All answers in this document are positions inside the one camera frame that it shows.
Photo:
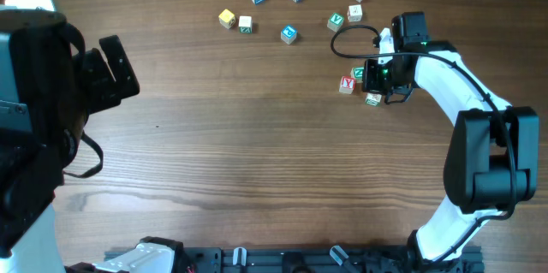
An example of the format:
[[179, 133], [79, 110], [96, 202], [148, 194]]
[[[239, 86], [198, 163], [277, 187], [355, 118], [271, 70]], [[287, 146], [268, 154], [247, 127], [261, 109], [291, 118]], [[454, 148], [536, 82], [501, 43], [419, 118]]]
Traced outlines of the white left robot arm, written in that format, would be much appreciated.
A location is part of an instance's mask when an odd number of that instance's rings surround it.
[[91, 114], [140, 91], [117, 36], [87, 49], [58, 12], [1, 9], [1, 269], [64, 272], [55, 191], [68, 176]]

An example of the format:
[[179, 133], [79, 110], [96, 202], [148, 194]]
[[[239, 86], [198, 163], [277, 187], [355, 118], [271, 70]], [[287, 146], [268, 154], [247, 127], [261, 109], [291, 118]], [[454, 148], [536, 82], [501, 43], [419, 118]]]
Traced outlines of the green N letter block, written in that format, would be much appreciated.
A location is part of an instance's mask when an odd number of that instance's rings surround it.
[[354, 68], [351, 68], [350, 76], [352, 78], [354, 78], [357, 83], [362, 83], [363, 82], [363, 72], [364, 72], [363, 67], [354, 67]]

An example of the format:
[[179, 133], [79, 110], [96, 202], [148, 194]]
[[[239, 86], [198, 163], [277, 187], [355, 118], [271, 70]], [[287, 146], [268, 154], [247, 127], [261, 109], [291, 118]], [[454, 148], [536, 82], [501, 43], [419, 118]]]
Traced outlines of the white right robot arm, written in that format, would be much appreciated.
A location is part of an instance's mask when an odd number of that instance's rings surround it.
[[413, 89], [429, 93], [453, 124], [444, 163], [446, 195], [412, 239], [420, 264], [459, 258], [490, 221], [509, 219], [536, 191], [539, 117], [514, 107], [479, 81], [450, 43], [431, 40], [421, 12], [394, 17], [374, 40], [362, 90], [407, 100]]

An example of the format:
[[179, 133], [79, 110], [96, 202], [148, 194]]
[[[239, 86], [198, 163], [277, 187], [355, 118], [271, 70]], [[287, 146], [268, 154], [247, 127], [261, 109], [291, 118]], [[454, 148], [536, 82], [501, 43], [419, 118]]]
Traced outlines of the green side picture block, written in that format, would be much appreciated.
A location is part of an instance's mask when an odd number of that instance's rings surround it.
[[378, 106], [381, 104], [382, 98], [383, 96], [381, 94], [368, 92], [366, 94], [365, 104], [371, 105], [371, 106]]

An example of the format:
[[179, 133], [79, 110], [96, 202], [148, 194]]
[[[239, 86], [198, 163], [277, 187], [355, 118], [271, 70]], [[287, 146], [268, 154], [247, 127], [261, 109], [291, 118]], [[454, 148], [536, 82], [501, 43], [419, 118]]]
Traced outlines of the red Y letter block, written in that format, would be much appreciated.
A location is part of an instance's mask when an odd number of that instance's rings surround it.
[[339, 84], [339, 92], [344, 94], [352, 94], [355, 88], [356, 79], [349, 76], [343, 76]]

